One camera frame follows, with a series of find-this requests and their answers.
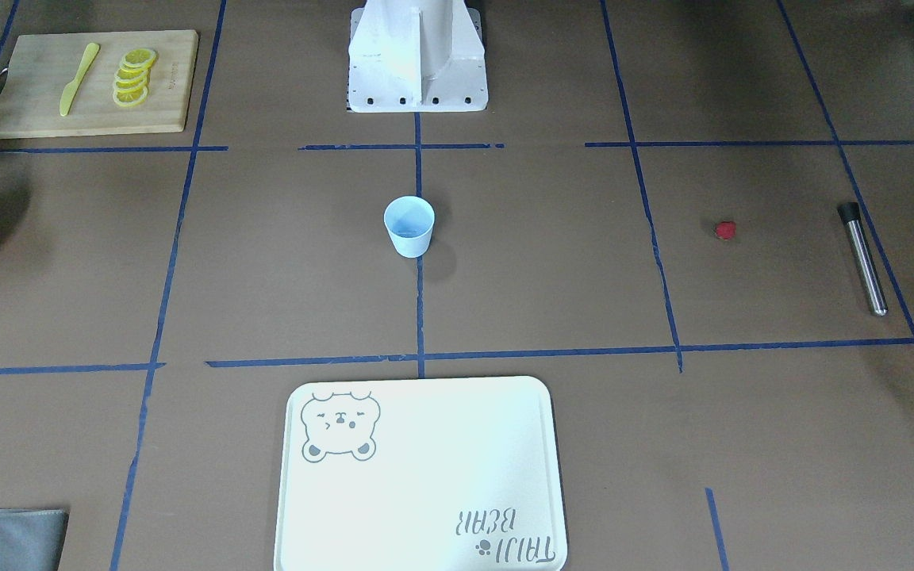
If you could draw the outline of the light blue plastic cup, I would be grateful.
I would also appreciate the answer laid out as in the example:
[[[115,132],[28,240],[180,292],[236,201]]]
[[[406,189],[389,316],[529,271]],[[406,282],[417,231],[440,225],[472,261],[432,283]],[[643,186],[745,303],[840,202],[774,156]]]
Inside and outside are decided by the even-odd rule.
[[[413,195],[395,198],[383,213],[383,223],[395,251],[406,258],[421,257],[427,252],[435,221],[431,203]]]

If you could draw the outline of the cream bear serving tray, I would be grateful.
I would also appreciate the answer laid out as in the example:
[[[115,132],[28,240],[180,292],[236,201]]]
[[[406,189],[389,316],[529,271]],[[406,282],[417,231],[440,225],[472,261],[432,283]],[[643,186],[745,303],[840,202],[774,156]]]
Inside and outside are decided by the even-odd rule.
[[[533,376],[311,382],[286,402],[275,570],[563,570]]]

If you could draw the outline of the red strawberry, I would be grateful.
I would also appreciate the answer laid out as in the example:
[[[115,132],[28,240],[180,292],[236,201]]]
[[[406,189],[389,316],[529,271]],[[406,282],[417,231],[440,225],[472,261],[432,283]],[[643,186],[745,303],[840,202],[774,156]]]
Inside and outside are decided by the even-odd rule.
[[[733,220],[722,220],[715,224],[715,237],[721,241],[732,241],[737,236],[737,223]]]

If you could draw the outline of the lemon slices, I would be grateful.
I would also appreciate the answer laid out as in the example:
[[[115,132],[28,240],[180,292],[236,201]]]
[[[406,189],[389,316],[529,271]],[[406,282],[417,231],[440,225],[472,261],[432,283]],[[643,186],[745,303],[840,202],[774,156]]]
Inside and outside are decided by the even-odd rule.
[[[112,100],[117,107],[137,107],[148,100],[150,73],[156,61],[153,48],[132,48],[122,56],[112,83]]]

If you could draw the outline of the steel muddler black tip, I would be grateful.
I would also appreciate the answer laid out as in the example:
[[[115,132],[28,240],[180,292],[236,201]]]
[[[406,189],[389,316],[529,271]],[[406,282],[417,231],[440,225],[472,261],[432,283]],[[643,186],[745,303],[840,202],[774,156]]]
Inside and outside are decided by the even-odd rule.
[[[863,231],[860,207],[857,202],[844,202],[837,206],[837,213],[854,253],[870,313],[875,316],[885,316],[888,314],[889,307],[886,304],[884,290],[879,283],[877,268],[875,268],[870,246],[868,246],[866,233]]]

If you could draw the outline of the yellow plastic knife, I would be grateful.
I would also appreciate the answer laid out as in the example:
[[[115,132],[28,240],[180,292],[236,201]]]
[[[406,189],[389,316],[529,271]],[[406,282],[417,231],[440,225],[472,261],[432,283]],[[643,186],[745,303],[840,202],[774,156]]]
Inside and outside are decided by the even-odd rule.
[[[79,88],[81,84],[83,84],[87,72],[90,71],[91,65],[94,64],[95,58],[97,58],[99,48],[101,48],[101,46],[95,42],[88,43],[86,47],[84,47],[83,54],[81,55],[81,59],[79,61],[79,65],[77,66],[76,72],[74,72],[74,76],[65,84],[65,86],[63,86],[58,104],[59,116],[64,118],[65,116],[69,115],[73,101],[75,100],[76,95],[79,93]]]

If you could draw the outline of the wooden cutting board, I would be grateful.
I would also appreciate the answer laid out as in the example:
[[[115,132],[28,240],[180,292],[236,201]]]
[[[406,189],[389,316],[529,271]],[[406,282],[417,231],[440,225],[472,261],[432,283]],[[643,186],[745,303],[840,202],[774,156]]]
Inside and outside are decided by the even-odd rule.
[[[0,93],[0,140],[181,132],[198,40],[192,29],[21,35]],[[79,71],[89,43],[98,44],[97,57],[63,117],[59,109],[64,87]],[[152,48],[157,59],[150,68],[145,102],[121,107],[113,101],[113,81],[124,54],[134,48]]]

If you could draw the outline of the folded grey cloth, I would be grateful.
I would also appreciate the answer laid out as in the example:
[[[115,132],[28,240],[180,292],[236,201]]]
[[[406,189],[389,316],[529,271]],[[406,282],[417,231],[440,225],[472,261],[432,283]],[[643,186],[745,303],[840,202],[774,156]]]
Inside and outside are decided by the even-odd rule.
[[[0,508],[0,570],[57,570],[68,516],[63,509]]]

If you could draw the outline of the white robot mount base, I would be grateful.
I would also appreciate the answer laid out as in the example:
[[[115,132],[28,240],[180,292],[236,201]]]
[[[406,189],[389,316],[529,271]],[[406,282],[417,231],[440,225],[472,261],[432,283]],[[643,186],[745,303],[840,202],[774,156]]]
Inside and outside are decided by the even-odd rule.
[[[466,113],[487,107],[480,10],[465,1],[367,1],[351,12],[346,108]]]

